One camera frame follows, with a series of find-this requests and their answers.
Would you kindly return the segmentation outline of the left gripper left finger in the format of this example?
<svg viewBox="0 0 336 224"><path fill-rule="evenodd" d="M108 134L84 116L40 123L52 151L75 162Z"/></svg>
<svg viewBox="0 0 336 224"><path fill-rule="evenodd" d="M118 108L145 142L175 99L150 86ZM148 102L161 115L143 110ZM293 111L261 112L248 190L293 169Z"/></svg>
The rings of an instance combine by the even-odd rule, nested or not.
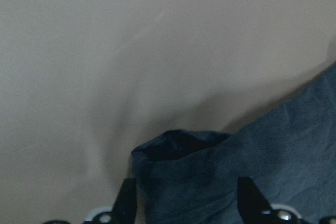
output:
<svg viewBox="0 0 336 224"><path fill-rule="evenodd" d="M126 178L112 208L112 223L134 224L137 215L137 181Z"/></svg>

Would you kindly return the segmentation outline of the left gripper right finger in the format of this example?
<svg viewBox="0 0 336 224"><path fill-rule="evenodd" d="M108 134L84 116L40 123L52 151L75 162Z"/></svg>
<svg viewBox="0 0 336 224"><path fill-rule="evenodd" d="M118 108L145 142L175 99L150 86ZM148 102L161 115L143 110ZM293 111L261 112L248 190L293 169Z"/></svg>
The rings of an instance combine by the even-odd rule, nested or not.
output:
<svg viewBox="0 0 336 224"><path fill-rule="evenodd" d="M237 208L243 223L258 224L270 221L272 207L250 177L238 178Z"/></svg>

